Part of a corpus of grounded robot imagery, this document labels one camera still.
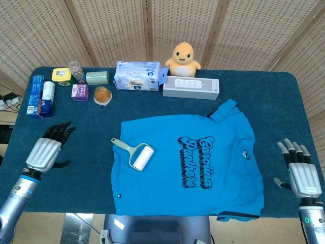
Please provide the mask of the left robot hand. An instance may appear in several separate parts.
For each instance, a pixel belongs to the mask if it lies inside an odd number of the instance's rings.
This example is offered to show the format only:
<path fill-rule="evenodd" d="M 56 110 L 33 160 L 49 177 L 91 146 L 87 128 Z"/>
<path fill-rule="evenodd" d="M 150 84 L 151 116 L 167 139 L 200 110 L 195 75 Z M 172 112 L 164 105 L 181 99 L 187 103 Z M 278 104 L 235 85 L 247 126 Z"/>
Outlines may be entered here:
<path fill-rule="evenodd" d="M 26 159 L 25 174 L 36 175 L 46 173 L 54 168 L 64 168 L 70 164 L 70 160 L 62 163 L 56 161 L 62 147 L 69 136 L 76 129 L 70 126 L 71 122 L 50 126 L 44 135 L 37 140 Z"/>

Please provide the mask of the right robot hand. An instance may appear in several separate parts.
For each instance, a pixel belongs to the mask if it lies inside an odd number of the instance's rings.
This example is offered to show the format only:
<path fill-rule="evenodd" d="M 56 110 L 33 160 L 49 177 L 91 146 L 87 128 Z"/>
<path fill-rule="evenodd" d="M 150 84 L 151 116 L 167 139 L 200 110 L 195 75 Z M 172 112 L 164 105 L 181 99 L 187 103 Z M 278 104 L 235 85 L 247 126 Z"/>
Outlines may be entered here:
<path fill-rule="evenodd" d="M 284 157 L 289 183 L 275 177 L 274 182 L 283 189 L 288 189 L 300 199 L 317 198 L 322 194 L 317 169 L 311 161 L 311 155 L 304 145 L 285 139 L 277 143 Z"/>

